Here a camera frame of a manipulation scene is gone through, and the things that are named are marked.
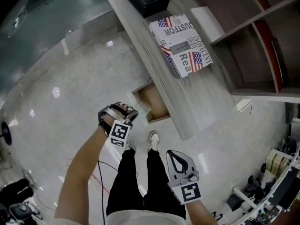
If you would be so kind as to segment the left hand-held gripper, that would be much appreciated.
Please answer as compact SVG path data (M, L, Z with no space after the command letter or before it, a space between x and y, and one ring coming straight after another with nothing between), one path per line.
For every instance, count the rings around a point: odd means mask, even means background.
M133 127L133 121L139 112L129 106L132 111L127 116L113 109L113 105L108 105L98 113L98 125L103 128L105 135L108 137L112 145L125 147L129 131Z

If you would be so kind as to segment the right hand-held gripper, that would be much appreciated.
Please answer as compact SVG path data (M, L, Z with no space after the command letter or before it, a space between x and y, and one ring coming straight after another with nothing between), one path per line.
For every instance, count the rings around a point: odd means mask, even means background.
M201 197L199 172L193 159L182 152L166 152L170 181L168 186L181 205L194 202Z

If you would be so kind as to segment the person's left hand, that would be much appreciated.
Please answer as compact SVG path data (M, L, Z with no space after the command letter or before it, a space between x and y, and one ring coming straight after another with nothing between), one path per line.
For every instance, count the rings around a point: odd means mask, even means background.
M132 111L129 109L129 106L127 104L124 104L122 102L117 102L113 105L113 109L117 112L123 114L124 116L127 116Z

